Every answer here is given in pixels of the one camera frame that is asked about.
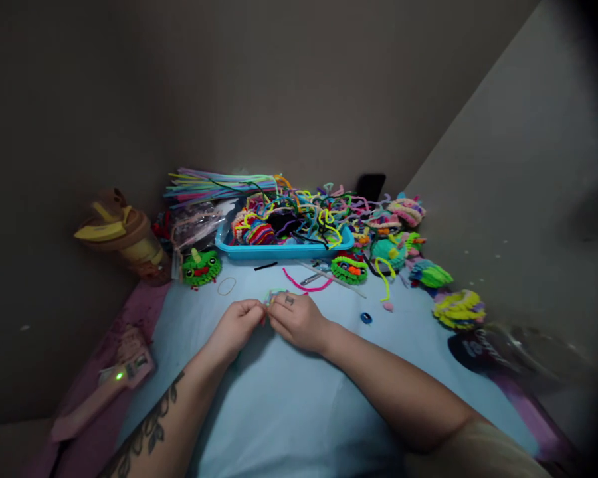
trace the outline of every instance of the blue plastic tray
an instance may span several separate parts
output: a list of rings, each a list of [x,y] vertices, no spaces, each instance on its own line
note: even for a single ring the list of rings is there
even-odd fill
[[[326,249],[321,244],[230,246],[229,244],[233,240],[233,231],[230,226],[231,223],[226,221],[217,229],[215,245],[234,260],[329,258],[335,256],[338,251],[348,250],[354,246],[354,237],[348,227],[344,227],[341,231],[343,242],[332,249]]]

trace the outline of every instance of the finger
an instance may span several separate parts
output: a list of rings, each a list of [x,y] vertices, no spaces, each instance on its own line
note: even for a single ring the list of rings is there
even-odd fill
[[[277,319],[271,317],[270,318],[270,326],[274,329],[275,332],[277,332],[279,335],[281,335],[285,340],[287,340],[288,342],[290,342],[290,332],[288,331],[288,329],[286,327],[284,327],[280,321],[278,321]]]
[[[263,304],[257,299],[246,299],[234,302],[234,304],[239,307],[239,310],[241,310],[244,314],[247,314],[253,307],[263,307]]]
[[[277,302],[268,308],[268,315],[281,322],[281,324],[286,328],[289,328],[292,322],[291,310],[285,308],[283,305],[280,305]]]
[[[292,310],[292,306],[294,305],[295,301],[298,298],[299,298],[299,296],[294,295],[293,293],[282,292],[281,294],[278,294],[277,296],[275,296],[274,303],[279,304],[279,305],[287,308],[288,310]]]
[[[266,311],[264,310],[264,308],[259,305],[255,305],[252,309],[248,311],[246,315],[241,317],[240,320],[243,320],[248,325],[248,328],[252,330],[256,327],[258,323],[261,322],[261,319],[263,319],[265,315]]]

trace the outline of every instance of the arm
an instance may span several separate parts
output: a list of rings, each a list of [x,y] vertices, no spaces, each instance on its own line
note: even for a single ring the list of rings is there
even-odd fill
[[[102,477],[182,477],[217,387],[265,315],[257,300],[234,302],[144,421],[109,461]]]
[[[306,295],[280,294],[268,313],[284,339],[321,354],[346,373],[417,451],[430,451],[467,423],[485,420],[422,370],[327,320]]]

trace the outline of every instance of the tattoo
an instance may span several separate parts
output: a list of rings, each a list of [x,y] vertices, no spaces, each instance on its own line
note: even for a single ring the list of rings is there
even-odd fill
[[[126,478],[131,471],[131,458],[139,456],[144,450],[144,438],[148,438],[147,451],[150,455],[155,449],[158,441],[164,441],[164,428],[159,419],[166,416],[171,403],[177,401],[177,382],[184,376],[180,372],[173,384],[166,390],[166,393],[159,399],[157,404],[148,412],[142,423],[124,440],[118,452],[111,458],[99,475],[100,478]]]

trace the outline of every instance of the light blue table cover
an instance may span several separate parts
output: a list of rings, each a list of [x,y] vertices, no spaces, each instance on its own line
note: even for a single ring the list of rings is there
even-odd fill
[[[120,445],[143,420],[186,363],[203,346],[230,302],[263,300],[270,289],[297,290],[282,266],[297,281],[310,276],[296,262],[255,272],[266,262],[223,258],[217,283],[199,291],[174,283],[166,297],[151,346],[157,370],[136,390]],[[232,292],[217,293],[226,278]],[[233,281],[221,286],[225,292]],[[309,285],[318,287],[319,279]],[[433,318],[433,301],[420,289],[391,285],[394,312],[380,299],[385,286],[369,275],[359,287],[367,299],[336,283],[310,297],[322,313],[441,381],[532,456],[538,443],[499,388],[454,360],[447,339],[451,332]],[[367,312],[372,324],[359,316]],[[230,367],[201,431],[189,476],[351,476],[393,475],[402,469],[403,449],[363,394],[340,370],[306,354],[276,335],[269,324],[257,327]]]

